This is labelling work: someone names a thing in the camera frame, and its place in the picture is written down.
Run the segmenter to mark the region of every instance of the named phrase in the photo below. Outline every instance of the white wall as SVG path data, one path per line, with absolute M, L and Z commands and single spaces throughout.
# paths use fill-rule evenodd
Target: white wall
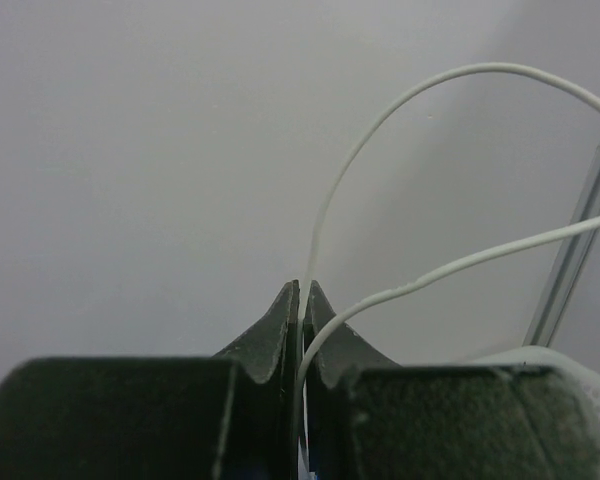
M 600 94 L 600 1 L 0 1 L 0 378 L 44 354 L 210 354 L 301 275 L 379 110 L 467 62 Z M 336 309 L 568 222 L 600 118 L 501 75 L 403 109 L 328 218 Z M 521 341 L 556 249 L 353 323 L 401 362 Z

